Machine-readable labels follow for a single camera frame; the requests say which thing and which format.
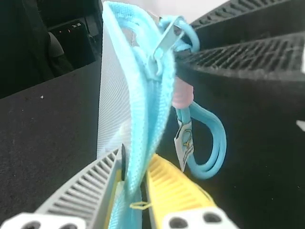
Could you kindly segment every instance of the chair backrest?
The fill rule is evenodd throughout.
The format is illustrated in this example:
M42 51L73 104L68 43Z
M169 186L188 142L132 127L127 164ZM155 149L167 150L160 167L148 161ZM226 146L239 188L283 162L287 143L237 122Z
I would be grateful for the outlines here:
M0 1L0 98L53 78L36 0Z

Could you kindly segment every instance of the pink connector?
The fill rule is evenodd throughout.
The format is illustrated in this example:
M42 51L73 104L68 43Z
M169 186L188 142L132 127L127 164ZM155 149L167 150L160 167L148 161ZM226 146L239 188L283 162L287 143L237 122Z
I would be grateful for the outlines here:
M191 105L193 100L193 86L176 76L172 106L176 109L184 109Z

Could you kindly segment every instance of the black vent grille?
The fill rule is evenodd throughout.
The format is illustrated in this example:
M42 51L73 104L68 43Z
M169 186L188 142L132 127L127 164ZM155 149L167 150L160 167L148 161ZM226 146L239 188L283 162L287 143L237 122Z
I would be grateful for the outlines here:
M191 54L183 59L201 72L215 71L300 71L305 33L289 34L235 44Z
M192 26L197 29L214 22L223 21L285 1L290 0L231 0L194 21Z

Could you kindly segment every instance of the blue fabric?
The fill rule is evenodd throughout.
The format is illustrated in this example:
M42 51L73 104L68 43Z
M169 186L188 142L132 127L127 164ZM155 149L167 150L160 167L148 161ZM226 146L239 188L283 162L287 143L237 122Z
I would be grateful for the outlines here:
M176 109L178 120L182 124L187 124L191 121L191 117L207 125L213 136L212 153L208 161L203 165L198 165L194 155L191 155L187 164L192 174L199 179L208 179L213 177L221 168L226 154L226 134L224 126L219 118L212 112L200 107L193 102L188 108Z
M173 16L163 17L159 23L162 30L166 25L173 20ZM186 44L182 40L175 43L174 49L176 52L183 50L191 50L191 52L197 52L200 49L199 39L193 28L185 21L179 21L177 26L185 32L190 38L192 45ZM200 107L197 103L193 102L189 107L185 109L176 109L178 120L182 122L182 125L188 124L191 121L191 117L200 121L208 126L213 136L213 149L210 158L203 165L198 165L195 161L194 155L190 155L187 160L187 164L192 174L199 179L208 179L213 177L221 168L227 148L226 134L222 122L219 118L208 110ZM188 139L189 136L184 134L183 138Z
M123 191L112 209L109 229L126 228L127 221L130 227L137 228L140 227L137 212L141 211L130 209L129 205L140 199L141 181L167 123L174 91L174 56L172 51L163 53L154 63L155 72L152 71L149 61L162 33L139 7L104 2L103 21L127 80L132 118L129 164ZM138 47L129 45L122 28L136 34ZM157 62L161 63L162 72L156 77Z

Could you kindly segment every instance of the white wall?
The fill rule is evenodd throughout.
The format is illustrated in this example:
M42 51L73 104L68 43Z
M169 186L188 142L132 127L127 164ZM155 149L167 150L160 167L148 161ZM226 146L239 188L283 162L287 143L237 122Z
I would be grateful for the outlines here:
M152 15L182 15L188 23L210 12L228 0L116 0L137 5Z

